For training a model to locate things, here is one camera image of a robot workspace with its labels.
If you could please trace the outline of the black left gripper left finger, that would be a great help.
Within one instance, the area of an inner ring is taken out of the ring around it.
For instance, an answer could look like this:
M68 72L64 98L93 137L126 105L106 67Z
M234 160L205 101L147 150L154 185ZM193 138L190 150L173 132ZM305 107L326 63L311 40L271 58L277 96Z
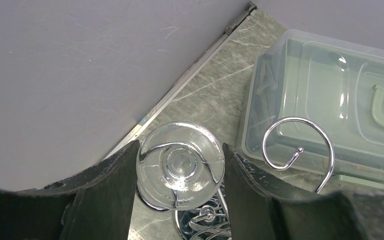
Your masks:
M0 240L126 240L138 140L42 189L0 189Z

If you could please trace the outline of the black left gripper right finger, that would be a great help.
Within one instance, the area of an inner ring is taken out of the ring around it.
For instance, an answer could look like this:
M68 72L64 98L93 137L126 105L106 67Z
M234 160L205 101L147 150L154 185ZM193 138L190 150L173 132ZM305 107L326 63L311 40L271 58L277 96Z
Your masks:
M313 193L222 148L233 239L384 240L384 190Z

